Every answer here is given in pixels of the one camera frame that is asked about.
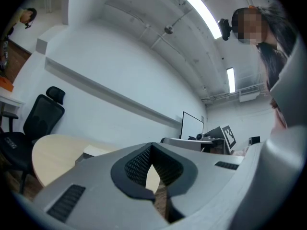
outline light wood tabletop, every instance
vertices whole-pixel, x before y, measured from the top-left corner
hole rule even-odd
[[[33,169],[39,182],[47,186],[74,167],[75,161],[88,145],[106,152],[119,149],[112,144],[64,135],[48,135],[39,139],[32,151]],[[160,177],[151,166],[147,174],[146,188],[155,193],[159,183]]]

